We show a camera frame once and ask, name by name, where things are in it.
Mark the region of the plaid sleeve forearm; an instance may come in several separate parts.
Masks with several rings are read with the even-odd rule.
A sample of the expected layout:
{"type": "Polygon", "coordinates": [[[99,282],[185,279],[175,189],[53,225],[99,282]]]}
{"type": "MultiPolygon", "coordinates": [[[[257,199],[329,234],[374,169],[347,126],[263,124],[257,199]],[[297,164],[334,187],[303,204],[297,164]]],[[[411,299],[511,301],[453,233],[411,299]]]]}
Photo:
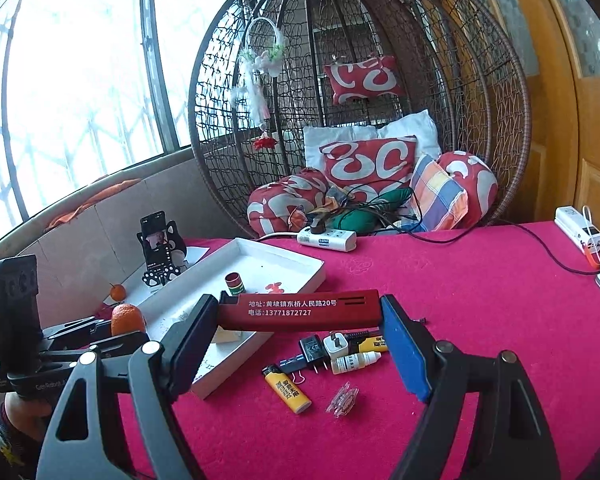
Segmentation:
{"type": "Polygon", "coordinates": [[[0,452],[18,479],[34,479],[42,443],[17,429],[0,405],[0,452]]]}

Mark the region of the left hand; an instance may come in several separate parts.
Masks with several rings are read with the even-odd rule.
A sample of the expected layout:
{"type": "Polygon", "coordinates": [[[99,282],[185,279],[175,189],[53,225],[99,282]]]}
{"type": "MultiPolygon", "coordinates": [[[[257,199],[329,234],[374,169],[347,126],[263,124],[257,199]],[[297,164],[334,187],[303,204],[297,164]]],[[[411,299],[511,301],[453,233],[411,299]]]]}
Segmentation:
{"type": "Polygon", "coordinates": [[[44,400],[24,400],[15,392],[5,394],[4,408],[9,422],[22,434],[42,442],[46,434],[45,419],[53,407],[44,400]]]}

